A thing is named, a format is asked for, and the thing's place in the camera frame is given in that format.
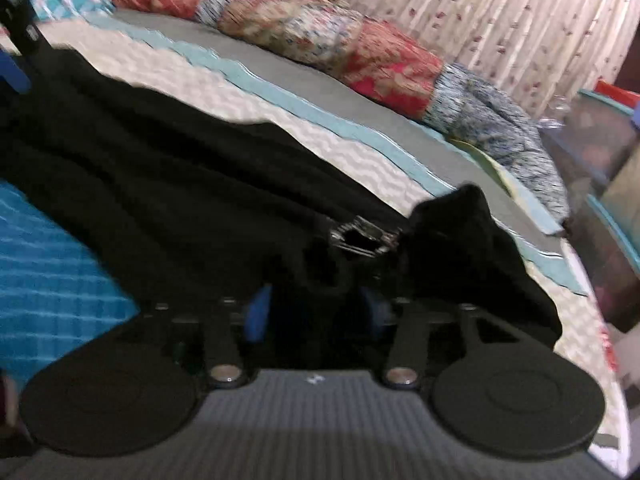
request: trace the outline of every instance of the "bed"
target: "bed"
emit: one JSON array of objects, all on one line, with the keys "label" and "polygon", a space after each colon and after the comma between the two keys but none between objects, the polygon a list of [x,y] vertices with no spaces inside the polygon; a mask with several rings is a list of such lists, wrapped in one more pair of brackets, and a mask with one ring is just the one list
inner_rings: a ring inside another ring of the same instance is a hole
[{"label": "bed", "polygon": [[[545,235],[535,215],[525,213],[478,165],[329,76],[197,23],[118,10],[112,17],[91,15],[86,21],[45,24],[42,30],[51,43],[78,49],[110,76],[155,88],[225,120],[278,124],[404,214],[463,182],[478,184],[494,218],[516,240],[530,275],[558,306],[564,333],[555,350],[587,370],[604,391],[606,416],[590,451],[617,474],[626,474],[626,407],[584,272],[568,244]],[[0,43],[12,49],[7,38]],[[0,365],[25,381],[132,316],[135,307],[85,248],[17,190],[0,188],[0,209],[0,290],[13,299],[2,314]],[[55,269],[47,267],[53,257],[59,260]],[[50,313],[46,319],[37,315],[34,302]],[[44,337],[52,324],[57,335]],[[21,338],[21,346],[9,337]]]}]

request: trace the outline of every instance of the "gray sheet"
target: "gray sheet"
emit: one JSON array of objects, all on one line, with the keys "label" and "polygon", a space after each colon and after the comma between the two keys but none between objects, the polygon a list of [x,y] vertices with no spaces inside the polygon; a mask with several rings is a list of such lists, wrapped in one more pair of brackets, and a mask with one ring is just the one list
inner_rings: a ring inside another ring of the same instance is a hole
[{"label": "gray sheet", "polygon": [[493,215],[540,250],[560,251],[559,241],[543,235],[518,205],[477,166],[425,135],[406,118],[375,104],[335,79],[257,46],[224,36],[199,23],[124,9],[117,10],[114,18],[137,27],[158,30],[174,41],[187,41],[213,49],[220,57],[241,62],[260,78],[338,117],[384,133],[453,186],[463,182],[478,184],[484,190]]}]

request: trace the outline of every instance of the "metal screw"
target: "metal screw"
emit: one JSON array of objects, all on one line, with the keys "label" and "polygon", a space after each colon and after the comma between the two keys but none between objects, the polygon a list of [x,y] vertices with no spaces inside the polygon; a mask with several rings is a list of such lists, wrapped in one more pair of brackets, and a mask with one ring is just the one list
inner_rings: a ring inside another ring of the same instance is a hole
[{"label": "metal screw", "polygon": [[386,373],[386,380],[392,384],[408,386],[418,380],[418,373],[415,370],[411,370],[411,368],[391,368]]},{"label": "metal screw", "polygon": [[232,383],[240,378],[242,370],[234,365],[216,365],[209,371],[209,375],[220,383]]}]

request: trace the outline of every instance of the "mattress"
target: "mattress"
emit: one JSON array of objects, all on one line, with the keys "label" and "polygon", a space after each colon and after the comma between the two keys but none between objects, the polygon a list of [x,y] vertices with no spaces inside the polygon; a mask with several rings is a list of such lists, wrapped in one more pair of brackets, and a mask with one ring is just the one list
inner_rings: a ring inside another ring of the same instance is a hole
[{"label": "mattress", "polygon": [[[51,23],[42,30],[51,43],[71,45],[110,76],[155,88],[224,120],[278,124],[403,214],[408,214],[415,203],[462,182],[479,184],[492,214],[516,240],[528,272],[558,306],[564,333],[555,351],[587,370],[603,389],[607,410],[591,452],[619,474],[626,472],[626,409],[602,344],[604,324],[593,299],[562,256],[558,238],[543,235],[504,191],[466,158],[426,137],[405,118],[327,76],[242,44],[260,52],[251,53],[257,60],[249,71],[243,65],[249,58],[239,64],[211,50],[210,43],[207,50],[183,41],[193,42],[192,34],[198,34],[201,43],[216,38],[223,44],[229,38],[210,30],[196,30],[191,27],[193,24],[172,18],[148,18],[157,27],[184,27],[188,33],[181,36],[174,30],[172,34],[178,40],[175,42],[156,31],[112,18],[96,18],[91,23]],[[6,38],[0,43],[5,48],[12,47]],[[267,66],[276,63],[287,67]],[[255,74],[260,70],[264,70],[263,77]],[[276,80],[288,88],[275,85]],[[11,282],[0,269],[0,289],[13,289],[22,295],[2,315],[14,323],[22,316],[22,332],[10,335],[33,335],[34,344],[23,354],[13,355],[14,360],[0,356],[4,358],[0,365],[11,370],[27,360],[34,363],[33,372],[130,316],[134,307],[84,248],[74,245],[68,235],[65,238],[65,233],[39,212],[28,209],[15,189],[0,188],[0,205],[3,203],[8,213],[14,211],[17,216],[8,216],[1,225],[0,254],[22,260],[25,267],[20,276],[10,277]],[[56,250],[62,251],[56,257],[62,258],[63,267],[55,272],[44,268],[32,272],[31,265],[45,265]],[[112,309],[108,316],[100,311],[105,308]],[[55,323],[54,328],[62,335],[54,344],[43,344],[46,338],[37,337],[38,328],[25,321],[24,316],[44,310],[49,313],[49,326],[42,328],[42,334],[50,335],[50,324]],[[8,332],[3,333],[0,344],[7,348]]]}]

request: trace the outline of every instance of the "gray ribbed surface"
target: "gray ribbed surface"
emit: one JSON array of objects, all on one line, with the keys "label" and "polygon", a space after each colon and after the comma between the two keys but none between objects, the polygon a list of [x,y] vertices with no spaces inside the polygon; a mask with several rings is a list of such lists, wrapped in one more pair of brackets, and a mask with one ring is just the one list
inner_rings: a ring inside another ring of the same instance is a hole
[{"label": "gray ribbed surface", "polygon": [[445,433],[414,394],[368,372],[263,371],[217,391],[159,446],[113,459],[42,450],[11,480],[579,480],[614,477],[585,452],[547,463],[487,457]]}]

